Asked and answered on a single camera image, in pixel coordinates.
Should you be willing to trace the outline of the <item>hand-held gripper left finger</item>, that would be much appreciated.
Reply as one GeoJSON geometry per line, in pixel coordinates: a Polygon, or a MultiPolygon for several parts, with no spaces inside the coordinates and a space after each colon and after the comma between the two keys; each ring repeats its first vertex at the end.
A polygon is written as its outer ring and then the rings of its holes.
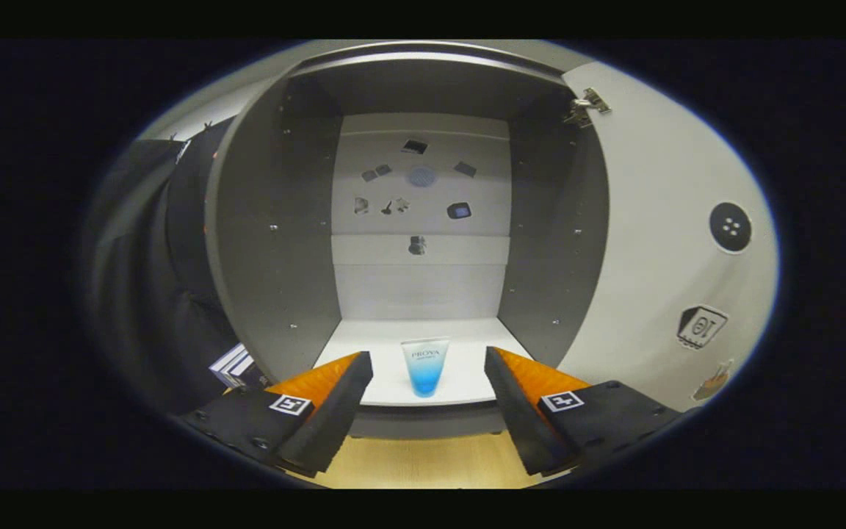
{"type": "Polygon", "coordinates": [[[260,465],[314,478],[349,435],[373,375],[362,350],[270,387],[229,389],[178,419],[260,465]]]}

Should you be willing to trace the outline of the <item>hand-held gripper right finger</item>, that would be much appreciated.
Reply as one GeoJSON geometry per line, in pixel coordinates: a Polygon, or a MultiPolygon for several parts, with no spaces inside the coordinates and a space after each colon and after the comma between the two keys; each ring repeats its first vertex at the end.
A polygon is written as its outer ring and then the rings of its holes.
{"type": "Polygon", "coordinates": [[[587,383],[488,346],[485,375],[527,473],[592,473],[684,419],[620,381],[587,383]]]}

